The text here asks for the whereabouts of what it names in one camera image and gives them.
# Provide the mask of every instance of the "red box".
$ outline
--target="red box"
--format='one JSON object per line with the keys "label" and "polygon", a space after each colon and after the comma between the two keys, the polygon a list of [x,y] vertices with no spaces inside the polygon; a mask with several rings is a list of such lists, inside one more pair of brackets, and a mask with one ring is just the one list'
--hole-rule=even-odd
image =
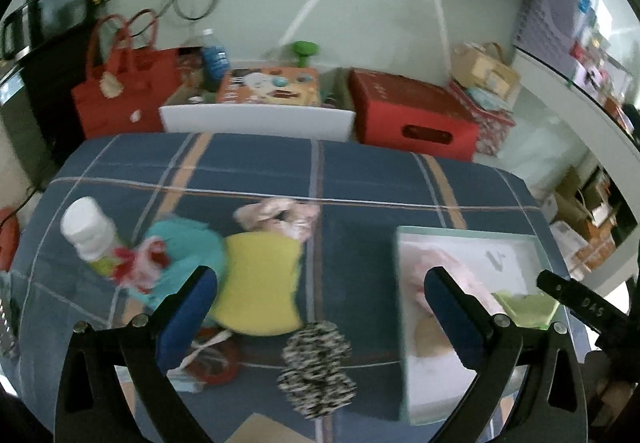
{"label": "red box", "polygon": [[364,69],[348,83],[362,144],[463,161],[476,152],[479,126],[444,88]]}
{"label": "red box", "polygon": [[507,111],[487,111],[474,102],[465,90],[455,81],[450,80],[447,90],[456,100],[465,106],[480,127],[476,151],[488,156],[495,156],[509,136],[511,128],[516,124]]}

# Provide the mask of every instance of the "yellow sponge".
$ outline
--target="yellow sponge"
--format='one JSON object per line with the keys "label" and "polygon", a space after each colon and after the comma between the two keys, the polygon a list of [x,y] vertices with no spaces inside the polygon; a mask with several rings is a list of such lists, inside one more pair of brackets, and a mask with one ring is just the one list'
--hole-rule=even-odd
{"label": "yellow sponge", "polygon": [[302,253],[299,241],[273,232],[227,237],[227,273],[212,316],[237,333],[274,336],[302,327],[294,302]]}

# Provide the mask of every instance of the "white tray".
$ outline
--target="white tray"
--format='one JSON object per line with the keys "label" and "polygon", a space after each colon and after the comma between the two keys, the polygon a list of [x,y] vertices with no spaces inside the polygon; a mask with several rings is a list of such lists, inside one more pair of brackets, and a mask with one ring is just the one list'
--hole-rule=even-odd
{"label": "white tray", "polygon": [[[420,261],[427,248],[447,250],[471,269],[475,277],[493,293],[507,289],[512,293],[540,293],[536,277],[551,269],[537,237],[517,233],[478,232],[426,227],[399,227],[397,232],[396,275],[400,309],[400,350],[404,379],[402,416],[412,425],[426,425],[445,419],[468,389],[476,373],[465,369],[455,352],[434,358],[417,356],[414,331],[424,311],[406,284],[408,272]],[[487,257],[500,260],[502,270]],[[554,320],[568,325],[563,308]],[[513,394],[522,383],[524,367],[517,367],[504,396]]]}

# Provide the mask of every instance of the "blue bottle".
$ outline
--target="blue bottle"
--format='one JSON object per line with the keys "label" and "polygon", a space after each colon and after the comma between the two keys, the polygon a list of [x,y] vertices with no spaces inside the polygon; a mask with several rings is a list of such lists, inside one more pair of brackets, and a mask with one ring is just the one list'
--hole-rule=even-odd
{"label": "blue bottle", "polygon": [[202,64],[207,78],[217,89],[230,65],[224,46],[210,28],[202,31]]}

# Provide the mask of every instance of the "blue gripper pad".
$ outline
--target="blue gripper pad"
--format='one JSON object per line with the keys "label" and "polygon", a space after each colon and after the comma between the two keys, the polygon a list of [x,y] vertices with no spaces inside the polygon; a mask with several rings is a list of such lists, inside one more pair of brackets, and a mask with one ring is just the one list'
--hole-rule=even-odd
{"label": "blue gripper pad", "polygon": [[[174,315],[156,337],[156,363],[163,375],[169,369],[175,369],[187,355],[202,321],[211,308],[218,292],[218,278],[210,268],[199,266],[196,271],[204,269],[202,276],[193,285],[183,301],[177,306]],[[175,295],[191,284],[191,278]]]}
{"label": "blue gripper pad", "polygon": [[491,316],[478,299],[466,295],[441,266],[424,277],[424,298],[449,338],[460,362],[467,369],[479,370],[491,337]]}

